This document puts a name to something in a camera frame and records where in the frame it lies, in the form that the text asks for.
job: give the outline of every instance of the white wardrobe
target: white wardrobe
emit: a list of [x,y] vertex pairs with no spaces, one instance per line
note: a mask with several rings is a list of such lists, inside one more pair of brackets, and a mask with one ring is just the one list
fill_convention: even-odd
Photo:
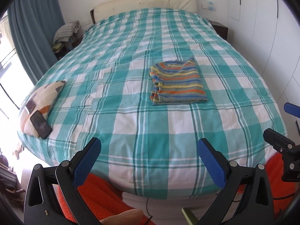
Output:
[[286,102],[300,106],[300,27],[283,0],[229,0],[228,42],[263,77],[286,124],[300,144],[296,119]]

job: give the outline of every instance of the teal and white plaid blanket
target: teal and white plaid blanket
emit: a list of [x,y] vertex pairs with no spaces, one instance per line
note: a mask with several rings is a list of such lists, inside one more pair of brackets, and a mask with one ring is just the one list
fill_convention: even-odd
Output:
[[[191,56],[209,101],[153,106],[149,68]],[[287,134],[255,69],[205,19],[182,10],[142,9],[100,21],[36,87],[57,80],[67,83],[49,114],[53,132],[46,140],[19,133],[25,147],[57,165],[97,137],[102,151],[92,172],[140,196],[217,190],[197,155],[200,138],[253,167],[276,153],[263,140],[266,128]]]

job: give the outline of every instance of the red cloth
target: red cloth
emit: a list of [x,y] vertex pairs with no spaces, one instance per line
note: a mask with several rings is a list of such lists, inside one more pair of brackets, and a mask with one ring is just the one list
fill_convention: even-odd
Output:
[[[275,154],[267,162],[265,169],[270,181],[273,197],[284,197],[295,192],[295,183],[287,183],[281,180],[283,160],[280,153]],[[110,183],[93,174],[88,175],[85,183],[78,187],[78,191],[99,220],[132,209],[132,207],[122,201],[122,192],[120,190],[115,189]],[[66,218],[75,222],[60,190],[58,199]],[[280,209],[284,210],[291,200],[292,197],[284,200],[274,200],[275,214],[278,214]],[[146,221],[147,217],[144,216],[140,225],[143,225]]]
[[[117,190],[110,183],[94,174],[89,174],[85,183],[79,186],[77,190],[99,220],[133,209],[122,201],[122,191]],[[76,222],[60,189],[58,190],[58,201],[65,217]],[[144,215],[140,225],[144,225],[147,220],[148,218]]]

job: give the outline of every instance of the black smartphone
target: black smartphone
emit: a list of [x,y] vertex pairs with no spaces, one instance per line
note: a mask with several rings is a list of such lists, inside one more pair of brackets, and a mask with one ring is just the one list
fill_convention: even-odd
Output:
[[40,137],[44,140],[48,137],[48,135],[52,132],[52,128],[46,122],[42,114],[37,110],[31,117],[30,120],[40,135]]
[[25,105],[25,109],[28,112],[28,114],[31,114],[35,107],[36,104],[32,99],[29,99]]

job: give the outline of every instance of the blue textured pad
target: blue textured pad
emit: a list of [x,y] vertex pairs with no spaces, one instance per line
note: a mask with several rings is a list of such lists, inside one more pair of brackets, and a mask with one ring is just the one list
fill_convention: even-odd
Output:
[[285,103],[283,108],[286,113],[289,113],[295,117],[300,118],[300,107],[299,106],[296,106],[294,104],[287,102],[287,103]]
[[99,139],[96,139],[93,145],[86,153],[86,155],[82,158],[77,167],[74,169],[72,183],[75,189],[77,189],[78,186],[83,185],[93,165],[95,164],[100,152],[101,141]]
[[226,184],[226,173],[201,139],[198,141],[198,154],[214,184],[223,189]]

